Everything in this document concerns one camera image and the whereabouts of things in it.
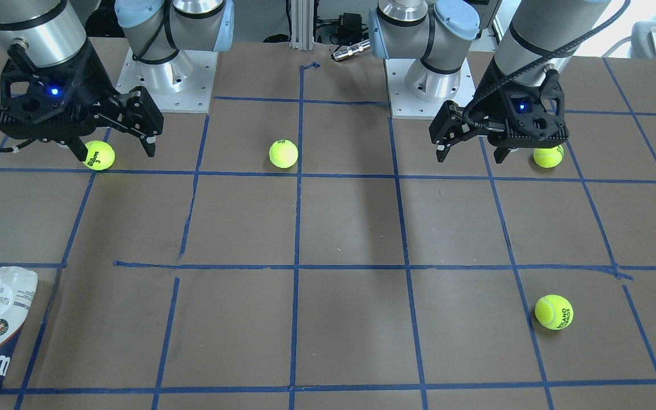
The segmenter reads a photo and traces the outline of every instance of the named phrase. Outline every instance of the table surface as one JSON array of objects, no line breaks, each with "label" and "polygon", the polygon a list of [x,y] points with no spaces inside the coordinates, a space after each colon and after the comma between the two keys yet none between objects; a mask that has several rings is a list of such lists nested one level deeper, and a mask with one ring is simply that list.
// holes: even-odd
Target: table surface
[{"label": "table surface", "polygon": [[[115,80],[128,45],[93,44]],[[155,158],[114,130],[104,172],[0,155],[0,266],[39,273],[0,408],[656,408],[656,60],[561,83],[554,169],[483,138],[437,163],[383,62],[320,44],[234,44]],[[568,329],[533,318],[547,294]]]}]

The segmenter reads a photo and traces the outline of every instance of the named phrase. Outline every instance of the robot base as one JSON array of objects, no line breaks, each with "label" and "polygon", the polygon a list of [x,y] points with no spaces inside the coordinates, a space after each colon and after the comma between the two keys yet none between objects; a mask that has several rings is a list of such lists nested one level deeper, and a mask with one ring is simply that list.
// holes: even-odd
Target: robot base
[{"label": "robot base", "polygon": [[[432,120],[439,112],[442,102],[427,102],[418,99],[404,83],[409,67],[415,58],[391,58],[386,63],[386,83],[388,97],[391,101],[391,117],[404,120]],[[466,106],[474,95],[474,82],[469,72],[467,60],[462,63],[461,83],[455,96],[451,99],[461,106]]]},{"label": "robot base", "polygon": [[127,93],[139,85],[144,86],[151,93],[161,112],[209,112],[212,91],[214,88],[214,75],[216,74],[216,61],[218,52],[182,50],[190,60],[187,72],[188,78],[172,86],[163,84],[163,79],[169,77],[172,71],[181,67],[171,67],[170,63],[154,65],[148,73],[139,67],[140,63],[133,61],[133,52],[128,49],[125,62],[118,77],[116,90]]}]

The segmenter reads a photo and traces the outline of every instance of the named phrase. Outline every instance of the yellow-green tennis ball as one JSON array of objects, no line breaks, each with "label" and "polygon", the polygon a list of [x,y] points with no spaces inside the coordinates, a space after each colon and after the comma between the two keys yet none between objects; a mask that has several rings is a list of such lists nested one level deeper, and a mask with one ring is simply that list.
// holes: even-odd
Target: yellow-green tennis ball
[{"label": "yellow-green tennis ball", "polygon": [[563,159],[563,146],[555,148],[536,148],[533,150],[533,161],[542,168],[553,168]]},{"label": "yellow-green tennis ball", "polygon": [[552,330],[561,330],[571,324],[573,308],[563,296],[547,295],[536,303],[536,319]]},{"label": "yellow-green tennis ball", "polygon": [[289,140],[275,141],[270,147],[270,162],[279,168],[290,168],[297,162],[297,147]]},{"label": "yellow-green tennis ball", "polygon": [[115,151],[107,142],[89,141],[85,143],[88,148],[88,159],[83,164],[90,169],[103,171],[113,165]]}]

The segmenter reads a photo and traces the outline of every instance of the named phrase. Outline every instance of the light blue joint cap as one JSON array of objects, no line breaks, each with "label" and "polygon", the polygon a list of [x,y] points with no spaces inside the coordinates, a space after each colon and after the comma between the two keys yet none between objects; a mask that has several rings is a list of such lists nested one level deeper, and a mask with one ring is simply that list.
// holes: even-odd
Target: light blue joint cap
[{"label": "light blue joint cap", "polygon": [[463,0],[437,0],[434,13],[443,26],[461,39],[474,40],[479,32],[479,15]]},{"label": "light blue joint cap", "polygon": [[115,15],[122,28],[138,26],[156,14],[163,6],[163,0],[116,0]]},{"label": "light blue joint cap", "polygon": [[371,54],[380,60],[388,60],[386,43],[383,41],[381,33],[381,22],[375,7],[369,10],[369,40],[371,41]]},{"label": "light blue joint cap", "polygon": [[235,33],[235,5],[232,0],[226,0],[224,13],[222,13],[222,23],[219,26],[219,33],[216,35],[214,51],[227,51],[232,47],[232,39]]}]

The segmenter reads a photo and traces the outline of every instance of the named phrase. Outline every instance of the white mounting plate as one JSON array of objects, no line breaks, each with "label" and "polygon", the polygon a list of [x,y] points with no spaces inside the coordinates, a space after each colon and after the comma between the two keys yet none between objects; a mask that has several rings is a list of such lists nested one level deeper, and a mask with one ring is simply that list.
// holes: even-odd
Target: white mounting plate
[{"label": "white mounting plate", "polygon": [[[197,67],[200,67],[201,71],[197,73],[200,76],[200,81],[196,81],[196,83],[201,84],[201,86],[173,94],[154,94],[151,90],[149,90],[149,93],[151,93],[153,101],[156,102],[161,112],[193,112],[200,114],[209,112],[211,93],[214,88],[214,75],[216,74],[216,60],[219,53],[194,50],[182,50],[182,52],[185,52]],[[133,53],[128,49],[115,87],[119,93],[128,93],[134,87],[141,85],[135,70]]]},{"label": "white mounting plate", "polygon": [[[404,84],[404,77],[406,77],[413,62],[413,58],[385,60],[388,98],[391,101],[391,117],[403,120],[434,119],[444,101],[432,103],[418,99],[411,94],[406,84]],[[460,88],[452,100],[460,106],[466,106],[474,96],[474,81],[472,81],[472,74],[469,72],[466,59],[462,63],[460,75]]]}]

